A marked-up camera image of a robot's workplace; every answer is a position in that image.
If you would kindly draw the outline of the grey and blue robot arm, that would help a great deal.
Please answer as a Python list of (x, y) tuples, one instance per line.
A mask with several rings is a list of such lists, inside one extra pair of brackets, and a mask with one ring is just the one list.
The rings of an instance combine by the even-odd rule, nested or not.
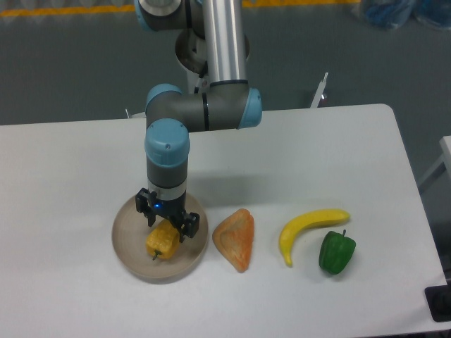
[(204, 92), (183, 94), (171, 84), (153, 87), (145, 106), (148, 187), (135, 204), (148, 225), (168, 220), (179, 240), (193, 238), (199, 215), (185, 210), (191, 132), (242, 129), (261, 122), (261, 95), (248, 84), (241, 1), (136, 1), (140, 24), (153, 31), (186, 28), (206, 42), (209, 80)]

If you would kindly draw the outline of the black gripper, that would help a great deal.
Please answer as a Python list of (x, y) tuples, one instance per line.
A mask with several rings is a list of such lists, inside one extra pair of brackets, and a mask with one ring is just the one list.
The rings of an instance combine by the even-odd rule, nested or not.
[(142, 213), (147, 219), (147, 225), (152, 227), (156, 216), (160, 216), (171, 222), (178, 231), (179, 242), (183, 243), (185, 238), (193, 238), (198, 229), (200, 216), (198, 213), (188, 213), (185, 210), (186, 193), (177, 199), (159, 199), (157, 193), (141, 188), (135, 195), (135, 207), (138, 213)]

